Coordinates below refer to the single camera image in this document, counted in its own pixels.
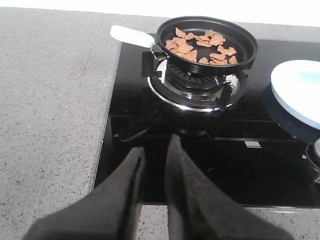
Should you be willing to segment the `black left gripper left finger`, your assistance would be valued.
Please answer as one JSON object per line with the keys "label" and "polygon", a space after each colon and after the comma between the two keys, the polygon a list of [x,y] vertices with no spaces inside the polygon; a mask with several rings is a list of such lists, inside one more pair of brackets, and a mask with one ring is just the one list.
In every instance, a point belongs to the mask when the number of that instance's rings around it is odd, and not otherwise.
{"label": "black left gripper left finger", "polygon": [[144,194],[144,149],[132,148],[90,194],[37,220],[25,240],[133,240]]}

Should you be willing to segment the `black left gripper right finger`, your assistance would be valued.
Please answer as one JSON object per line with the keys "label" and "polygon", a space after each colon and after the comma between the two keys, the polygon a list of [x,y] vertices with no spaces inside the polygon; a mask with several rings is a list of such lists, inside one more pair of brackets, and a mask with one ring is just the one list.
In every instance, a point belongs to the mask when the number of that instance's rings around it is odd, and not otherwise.
{"label": "black left gripper right finger", "polygon": [[213,184],[173,134],[164,175],[171,240],[291,240],[292,235],[242,206]]}

